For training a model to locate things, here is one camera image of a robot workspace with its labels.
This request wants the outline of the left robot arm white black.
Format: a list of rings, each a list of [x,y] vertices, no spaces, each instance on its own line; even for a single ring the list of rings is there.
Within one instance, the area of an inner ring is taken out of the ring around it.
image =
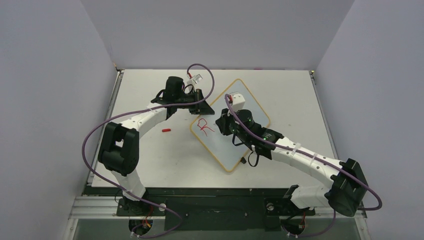
[[[140,158],[140,138],[157,124],[168,120],[178,109],[187,109],[192,115],[214,115],[201,89],[184,92],[184,80],[170,76],[147,107],[147,112],[136,114],[119,123],[106,124],[97,160],[111,171],[124,188],[123,196],[130,201],[129,208],[136,215],[149,209],[143,197],[146,188],[136,171]]]

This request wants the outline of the yellow framed whiteboard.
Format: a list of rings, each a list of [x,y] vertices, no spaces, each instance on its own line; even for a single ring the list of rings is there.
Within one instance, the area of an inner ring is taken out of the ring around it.
[[[245,103],[243,108],[251,111],[252,121],[262,127],[269,127],[271,119],[259,104],[247,85],[241,80],[234,80],[211,104],[214,115],[199,115],[189,126],[191,133],[218,161],[226,172],[232,172],[243,157],[246,157],[249,149],[234,137],[236,124],[230,116],[230,121],[221,123],[218,119],[222,116],[222,110],[227,108],[225,95],[243,96]]]

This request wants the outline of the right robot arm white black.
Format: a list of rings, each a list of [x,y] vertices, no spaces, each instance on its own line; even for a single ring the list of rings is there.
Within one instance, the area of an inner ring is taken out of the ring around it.
[[[239,110],[236,115],[244,126],[227,108],[221,111],[215,124],[222,135],[239,139],[239,145],[245,145],[257,156],[287,164],[319,181],[317,186],[292,185],[282,199],[287,213],[323,207],[346,217],[355,215],[368,185],[358,162],[350,158],[347,161],[327,158],[308,150],[255,122],[250,110]]]

